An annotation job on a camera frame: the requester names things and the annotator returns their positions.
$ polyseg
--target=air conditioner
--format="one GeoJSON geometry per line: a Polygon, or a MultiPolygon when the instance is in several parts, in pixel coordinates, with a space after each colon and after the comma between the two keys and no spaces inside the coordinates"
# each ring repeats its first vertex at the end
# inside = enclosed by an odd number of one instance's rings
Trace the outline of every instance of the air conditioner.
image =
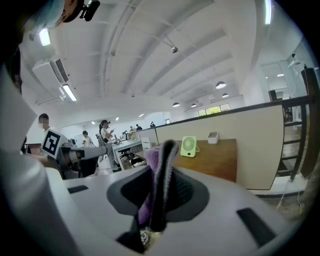
{"type": "Polygon", "coordinates": [[[58,56],[37,61],[32,71],[41,84],[49,90],[58,89],[69,80],[58,56]]]}

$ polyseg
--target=white floor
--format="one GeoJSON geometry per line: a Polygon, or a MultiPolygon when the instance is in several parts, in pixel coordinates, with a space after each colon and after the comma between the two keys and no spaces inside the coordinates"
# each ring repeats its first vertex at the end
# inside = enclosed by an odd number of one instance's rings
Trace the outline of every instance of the white floor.
{"type": "Polygon", "coordinates": [[[282,195],[283,193],[304,191],[307,183],[307,179],[303,179],[300,174],[297,174],[292,182],[289,181],[289,177],[276,177],[270,190],[248,189],[248,191],[255,195],[282,195]]]}

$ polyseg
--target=robotic arm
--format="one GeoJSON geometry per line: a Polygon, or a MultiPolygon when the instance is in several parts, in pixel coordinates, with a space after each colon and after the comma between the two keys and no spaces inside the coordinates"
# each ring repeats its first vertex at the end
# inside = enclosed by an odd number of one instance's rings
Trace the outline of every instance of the robotic arm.
{"type": "Polygon", "coordinates": [[[55,159],[62,171],[70,170],[72,162],[97,158],[107,153],[105,147],[74,148],[71,140],[51,129],[41,144],[41,151],[55,159]]]}

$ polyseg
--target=wooden table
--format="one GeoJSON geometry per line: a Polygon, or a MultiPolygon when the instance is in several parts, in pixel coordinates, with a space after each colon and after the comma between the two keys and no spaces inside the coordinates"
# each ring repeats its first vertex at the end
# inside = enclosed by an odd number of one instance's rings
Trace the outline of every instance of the wooden table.
{"type": "MultiPolygon", "coordinates": [[[[174,167],[190,169],[199,173],[215,176],[231,182],[237,180],[237,141],[236,139],[220,139],[217,144],[209,144],[207,140],[197,140],[200,152],[195,157],[180,154],[181,140],[176,141],[179,152],[173,163],[174,167]]],[[[145,159],[144,151],[136,153],[145,159]]]]}

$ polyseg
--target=office desk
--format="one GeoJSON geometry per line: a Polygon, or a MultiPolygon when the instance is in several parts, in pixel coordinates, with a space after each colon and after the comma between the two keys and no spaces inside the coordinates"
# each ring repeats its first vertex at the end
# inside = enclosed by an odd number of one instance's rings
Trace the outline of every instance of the office desk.
{"type": "Polygon", "coordinates": [[[118,159],[118,162],[120,164],[121,170],[124,171],[125,168],[120,160],[120,156],[122,155],[121,153],[119,153],[119,151],[121,150],[125,150],[125,149],[129,149],[135,146],[141,145],[141,140],[135,139],[128,139],[128,140],[124,140],[121,144],[118,145],[112,145],[112,149],[113,149],[113,153],[116,156],[116,158],[118,159]]]}
{"type": "MultiPolygon", "coordinates": [[[[181,140],[176,141],[179,152],[175,157],[173,166],[186,168],[199,173],[215,176],[231,182],[237,180],[237,140],[220,139],[217,144],[209,144],[207,140],[197,140],[196,145],[200,152],[195,157],[182,156],[180,154],[181,140]]],[[[145,159],[144,151],[136,153],[145,159]]]]}

